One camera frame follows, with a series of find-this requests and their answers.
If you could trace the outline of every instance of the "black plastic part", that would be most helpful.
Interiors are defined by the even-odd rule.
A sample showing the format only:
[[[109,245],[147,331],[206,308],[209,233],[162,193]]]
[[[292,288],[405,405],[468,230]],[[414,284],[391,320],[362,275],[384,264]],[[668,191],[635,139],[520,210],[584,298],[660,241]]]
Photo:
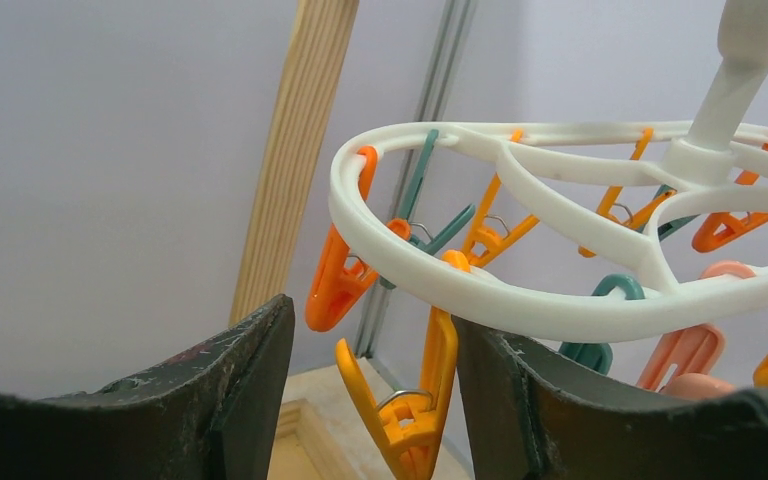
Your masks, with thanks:
[[[92,394],[0,394],[0,479],[265,479],[292,301]]]
[[[477,480],[768,480],[768,389],[691,403],[526,337],[455,325]]]

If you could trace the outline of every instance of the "wooden post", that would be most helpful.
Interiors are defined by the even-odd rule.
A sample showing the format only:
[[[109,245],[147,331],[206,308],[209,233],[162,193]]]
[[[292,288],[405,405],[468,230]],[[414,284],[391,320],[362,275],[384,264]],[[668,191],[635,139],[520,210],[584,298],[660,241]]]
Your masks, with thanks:
[[[230,325],[284,289],[357,7],[358,0],[299,0]]]

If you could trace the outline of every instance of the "green clothespin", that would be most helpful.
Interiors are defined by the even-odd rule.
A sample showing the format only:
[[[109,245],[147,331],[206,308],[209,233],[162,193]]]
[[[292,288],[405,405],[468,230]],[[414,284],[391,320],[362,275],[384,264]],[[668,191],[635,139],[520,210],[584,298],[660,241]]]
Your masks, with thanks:
[[[428,165],[428,159],[431,158],[431,152],[434,151],[434,142],[437,137],[440,136],[439,130],[431,130],[428,132],[428,136],[425,137],[425,144],[422,146],[422,152],[419,154],[419,160],[416,162],[416,168],[413,171],[410,182],[408,183],[405,195],[402,198],[402,204],[399,206],[399,210],[396,212],[396,218],[409,219],[416,207],[416,201],[419,198],[419,192],[422,189],[422,181],[425,177],[425,167]],[[425,234],[428,236],[428,243],[423,242],[419,237],[411,234],[408,239],[408,243],[422,250],[429,255],[436,255],[455,235],[463,229],[472,217],[475,215],[475,205],[468,205],[461,210],[461,213],[457,214],[451,222],[448,223],[436,236],[428,233],[428,229],[421,223],[411,223],[412,226],[422,228]],[[387,290],[392,290],[396,286],[387,281],[385,278],[380,278],[379,283]]]
[[[604,297],[611,290],[620,288],[625,292],[626,300],[642,300],[643,287],[631,275],[615,273],[603,278],[596,289],[594,297]],[[567,343],[561,344],[558,353],[583,365],[595,372],[607,375],[614,360],[614,352],[607,343]]]
[[[672,190],[672,187],[670,187],[669,185],[661,185],[661,188],[658,189],[658,193],[655,194],[654,198],[658,198],[659,196],[667,193],[670,190]],[[699,215],[692,215],[690,217],[677,218],[671,222],[667,222],[663,225],[658,226],[658,240],[663,242],[665,238],[674,234],[675,232],[678,231],[679,228],[692,222],[698,216]],[[638,228],[637,231],[643,232],[644,228],[646,228],[645,223],[640,228]]]

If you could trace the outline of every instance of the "white plastic hanger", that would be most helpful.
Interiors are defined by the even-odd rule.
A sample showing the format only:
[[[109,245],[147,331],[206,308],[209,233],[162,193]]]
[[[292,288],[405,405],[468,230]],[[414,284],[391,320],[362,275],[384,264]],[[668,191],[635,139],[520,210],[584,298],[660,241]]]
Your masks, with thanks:
[[[756,277],[714,277],[680,283],[664,258],[657,227],[718,211],[768,212],[768,187],[735,186],[738,167],[768,177],[768,128],[741,124],[768,72],[768,0],[729,0],[720,23],[723,62],[691,122],[592,124],[412,123],[372,130],[350,140],[331,169],[329,208],[352,251],[418,298],[476,323],[567,342],[618,342],[660,335],[768,307],[768,267]],[[633,143],[646,127],[652,141],[670,141],[662,162],[599,159],[546,150],[552,145]],[[465,273],[411,247],[366,207],[357,187],[371,145],[385,152],[421,145],[431,128],[438,147],[492,162],[502,184],[542,223],[638,278],[646,299],[563,295],[508,285],[479,269]],[[507,138],[517,128],[523,143]],[[572,202],[538,177],[591,185],[667,184],[679,193],[652,214],[643,233]]]

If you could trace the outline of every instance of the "white backdrop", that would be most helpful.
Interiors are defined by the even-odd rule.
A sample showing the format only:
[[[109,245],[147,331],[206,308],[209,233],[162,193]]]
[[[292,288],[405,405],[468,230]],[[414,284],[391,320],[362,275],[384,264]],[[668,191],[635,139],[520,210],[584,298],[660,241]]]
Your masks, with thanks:
[[[500,122],[691,119],[721,58],[716,31],[723,3],[614,2],[606,8],[599,2],[579,2],[570,9],[563,2],[527,2],[516,11],[501,2],[482,2],[445,117]],[[747,121],[768,125],[768,80]],[[577,150],[628,158],[632,149]],[[651,154],[657,151],[650,147]],[[481,200],[492,175],[490,165],[438,151],[430,162],[416,221],[438,231],[466,204]],[[604,193],[603,187],[549,183],[592,209]],[[653,195],[649,188],[625,189],[619,201],[634,211]],[[504,191],[491,211],[509,225],[528,214]],[[624,216],[620,209],[615,214]],[[663,244],[679,280],[694,279],[722,259],[768,265],[768,224],[702,255],[691,248],[690,239],[703,218]],[[458,236],[450,248],[460,248],[462,240]],[[578,295],[589,295],[605,275],[622,271],[601,258],[579,256],[575,244],[545,225],[538,225],[488,270],[513,284]],[[418,380],[427,315],[426,305],[397,291],[379,337],[376,357],[409,386]],[[768,309],[716,323],[728,347],[712,373],[738,385],[751,384],[755,366],[768,351]],[[656,343],[657,338],[614,344],[610,375],[635,382]],[[457,394],[447,436],[462,454],[468,453]]]
[[[361,2],[287,292],[330,222],[330,159],[416,110],[443,0]],[[296,2],[0,1],[0,390],[94,390],[227,325]],[[370,203],[386,212],[398,162]],[[291,370],[334,362],[300,315]]]

